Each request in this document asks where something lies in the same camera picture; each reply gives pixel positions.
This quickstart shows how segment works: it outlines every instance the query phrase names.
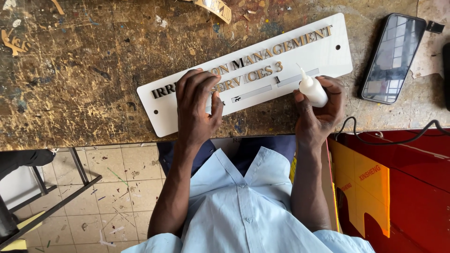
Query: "gray placeholder strip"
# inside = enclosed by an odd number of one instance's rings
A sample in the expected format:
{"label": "gray placeholder strip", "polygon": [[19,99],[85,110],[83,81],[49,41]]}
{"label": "gray placeholder strip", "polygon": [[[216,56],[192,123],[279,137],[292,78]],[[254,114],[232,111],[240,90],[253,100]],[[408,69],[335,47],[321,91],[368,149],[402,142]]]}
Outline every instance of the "gray placeholder strip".
{"label": "gray placeholder strip", "polygon": [[244,94],[239,95],[237,97],[233,97],[231,99],[231,102],[235,103],[235,102],[238,102],[238,101],[242,101],[244,99],[256,96],[256,95],[261,94],[263,92],[270,91],[271,89],[272,89],[272,86],[270,86],[270,85],[264,86],[262,88],[259,88],[259,89],[256,89],[256,90],[252,90],[250,92],[244,93]]}
{"label": "gray placeholder strip", "polygon": [[[318,68],[315,68],[315,69],[313,69],[313,70],[310,70],[310,71],[308,71],[308,72],[306,72],[306,74],[308,75],[308,76],[313,76],[313,75],[317,75],[319,73],[319,69]],[[300,74],[300,75],[296,75],[296,76],[293,76],[293,77],[290,77],[290,78],[288,78],[288,79],[284,79],[284,80],[279,80],[278,78],[277,78],[277,86],[278,87],[281,87],[281,86],[283,86],[283,85],[286,85],[286,84],[290,84],[290,83],[292,83],[292,82],[295,82],[295,81],[300,81],[302,79],[302,74]]]}

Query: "wooden workbench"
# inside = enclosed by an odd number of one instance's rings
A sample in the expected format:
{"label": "wooden workbench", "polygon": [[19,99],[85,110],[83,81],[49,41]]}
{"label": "wooden workbench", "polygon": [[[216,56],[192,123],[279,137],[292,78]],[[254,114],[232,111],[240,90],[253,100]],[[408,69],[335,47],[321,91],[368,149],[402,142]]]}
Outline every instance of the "wooden workbench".
{"label": "wooden workbench", "polygon": [[[356,97],[380,19],[415,16],[417,0],[226,2],[229,25],[172,0],[60,0],[64,15],[50,0],[9,0],[0,29],[25,49],[13,56],[1,43],[0,150],[173,140],[155,136],[137,87],[338,12],[354,66],[342,77],[346,117],[358,119],[357,130],[419,128],[434,118],[450,126],[438,74],[413,80],[409,73],[394,105]],[[257,11],[251,21],[247,9]],[[213,137],[293,133],[296,118],[286,95],[225,116]]]}

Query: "smartphone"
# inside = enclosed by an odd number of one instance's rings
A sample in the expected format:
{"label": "smartphone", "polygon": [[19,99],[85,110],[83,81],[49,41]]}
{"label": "smartphone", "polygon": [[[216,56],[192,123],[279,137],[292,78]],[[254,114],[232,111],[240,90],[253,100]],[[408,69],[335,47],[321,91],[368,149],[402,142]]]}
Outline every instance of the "smartphone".
{"label": "smartphone", "polygon": [[394,103],[419,48],[427,22],[391,13],[383,19],[358,96],[377,103]]}

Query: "shirt sleeve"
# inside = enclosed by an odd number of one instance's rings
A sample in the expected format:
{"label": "shirt sleeve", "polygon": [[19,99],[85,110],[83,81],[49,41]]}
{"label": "shirt sleeve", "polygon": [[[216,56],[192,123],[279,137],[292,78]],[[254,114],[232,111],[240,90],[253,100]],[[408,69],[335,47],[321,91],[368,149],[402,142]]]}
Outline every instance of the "shirt sleeve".
{"label": "shirt sleeve", "polygon": [[183,244],[179,237],[171,234],[158,234],[146,241],[127,248],[122,253],[180,253]]}
{"label": "shirt sleeve", "polygon": [[333,253],[375,253],[370,243],[359,237],[343,235],[332,230],[313,233]]}

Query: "metal frame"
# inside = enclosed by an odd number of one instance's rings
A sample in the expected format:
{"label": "metal frame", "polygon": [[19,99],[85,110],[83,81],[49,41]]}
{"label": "metal frame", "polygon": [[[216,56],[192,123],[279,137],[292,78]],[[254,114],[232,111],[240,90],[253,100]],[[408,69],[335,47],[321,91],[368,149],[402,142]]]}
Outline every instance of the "metal frame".
{"label": "metal frame", "polygon": [[[83,193],[85,190],[89,189],[91,186],[93,186],[95,183],[97,183],[100,179],[102,179],[102,176],[99,175],[98,177],[96,177],[95,179],[93,179],[92,181],[89,182],[88,177],[86,175],[86,172],[84,171],[83,165],[80,162],[80,158],[78,157],[78,154],[75,150],[75,148],[69,148],[70,150],[70,154],[73,157],[73,161],[75,162],[76,165],[76,169],[78,170],[78,172],[80,173],[80,177],[81,180],[83,181],[84,186],[81,187],[80,189],[78,189],[76,192],[72,193],[70,196],[68,196],[67,198],[63,199],[61,202],[59,202],[58,204],[56,204],[54,207],[50,208],[48,211],[46,211],[45,213],[43,213],[41,216],[39,216],[38,218],[36,218],[35,220],[31,221],[30,223],[28,223],[28,225],[24,226],[22,229],[19,230],[19,232],[15,233],[14,235],[11,235],[7,240],[1,242],[0,244],[0,250],[4,249],[6,246],[10,245],[12,242],[14,242],[15,240],[19,239],[22,235],[24,235],[25,233],[27,233],[29,230],[31,230],[32,228],[34,228],[35,226],[37,226],[39,223],[41,223],[42,221],[44,221],[46,218],[48,218],[50,215],[54,214],[56,211],[58,211],[61,207],[63,207],[65,204],[69,203],[70,201],[72,201],[74,198],[76,198],[78,195],[80,195],[81,193]],[[11,208],[9,210],[10,213],[13,213],[17,210],[19,210],[20,208],[28,205],[29,203],[33,202],[34,200],[40,198],[41,196],[47,195],[49,192],[53,191],[54,189],[56,189],[58,186],[57,185],[53,185],[49,188],[47,188],[44,184],[44,181],[42,180],[41,175],[39,174],[37,168],[35,166],[32,167],[32,169],[30,168],[39,188],[41,193],[35,195],[34,197],[30,198],[27,201],[22,202],[21,204]]]}

